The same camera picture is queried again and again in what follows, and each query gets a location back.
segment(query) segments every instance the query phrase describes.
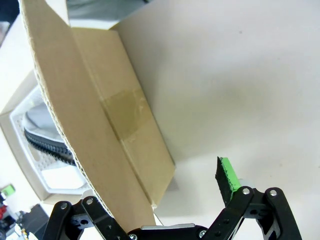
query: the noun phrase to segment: white surface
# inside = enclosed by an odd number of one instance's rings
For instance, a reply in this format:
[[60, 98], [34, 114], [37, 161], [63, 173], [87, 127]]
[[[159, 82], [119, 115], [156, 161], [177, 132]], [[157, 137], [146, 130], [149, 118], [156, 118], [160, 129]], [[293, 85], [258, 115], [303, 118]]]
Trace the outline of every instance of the white surface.
[[18, 211], [28, 212], [30, 211], [30, 208], [38, 204], [40, 200], [16, 162], [1, 128], [0, 153], [0, 188], [4, 188], [9, 184], [12, 184], [15, 188], [15, 193], [9, 196], [6, 199], [6, 202], [14, 213]]
[[50, 169], [44, 169], [41, 173], [44, 181], [51, 189], [64, 189], [69, 192], [70, 190], [77, 190], [87, 183], [86, 179], [79, 175], [79, 169], [76, 166], [56, 161], [49, 167]]
[[19, 15], [0, 47], [0, 113], [33, 66], [27, 35]]
[[[176, 163], [156, 214], [209, 226], [223, 156], [258, 190], [282, 188], [302, 238], [317, 239], [320, 2], [187, 2], [154, 1], [118, 25]], [[262, 239], [255, 223], [241, 228], [237, 240]]]
[[39, 181], [50, 194], [82, 194], [89, 189], [85, 178], [76, 166], [66, 166], [57, 163], [56, 159], [48, 154], [33, 149], [24, 135], [22, 119], [29, 109], [43, 103], [40, 88], [37, 86], [11, 112], [10, 120], [19, 139], [20, 146], [26, 155], [29, 164]]

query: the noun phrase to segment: green foam pad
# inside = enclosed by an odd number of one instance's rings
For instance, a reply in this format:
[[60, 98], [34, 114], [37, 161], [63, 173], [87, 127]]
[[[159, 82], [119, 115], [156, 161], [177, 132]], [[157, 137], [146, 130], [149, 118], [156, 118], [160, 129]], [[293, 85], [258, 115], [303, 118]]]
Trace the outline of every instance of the green foam pad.
[[215, 178], [219, 185], [224, 204], [227, 205], [232, 199], [233, 193], [241, 187], [235, 170], [227, 157], [217, 158]]

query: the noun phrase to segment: cardboard box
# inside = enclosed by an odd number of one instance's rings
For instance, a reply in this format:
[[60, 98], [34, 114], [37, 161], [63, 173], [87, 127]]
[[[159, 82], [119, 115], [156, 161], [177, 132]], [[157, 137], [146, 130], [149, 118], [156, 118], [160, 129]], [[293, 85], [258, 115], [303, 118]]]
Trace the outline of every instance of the cardboard box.
[[155, 224], [175, 167], [118, 33], [70, 28], [45, 0], [21, 14], [44, 101], [102, 205], [125, 231]]

